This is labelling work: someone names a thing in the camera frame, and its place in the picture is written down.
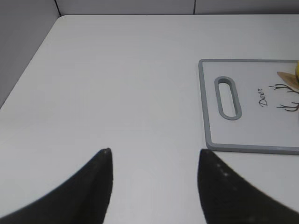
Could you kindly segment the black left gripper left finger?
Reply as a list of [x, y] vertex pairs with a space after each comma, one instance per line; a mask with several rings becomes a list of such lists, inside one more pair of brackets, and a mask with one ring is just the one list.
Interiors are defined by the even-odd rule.
[[110, 148], [97, 152], [78, 172], [35, 202], [1, 217], [2, 224], [102, 224], [113, 187]]

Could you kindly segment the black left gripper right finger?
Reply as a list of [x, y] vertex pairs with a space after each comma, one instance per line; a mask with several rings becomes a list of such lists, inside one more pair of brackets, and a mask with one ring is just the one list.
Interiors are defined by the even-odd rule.
[[198, 191], [208, 224], [299, 222], [298, 212], [251, 185], [209, 149], [199, 154]]

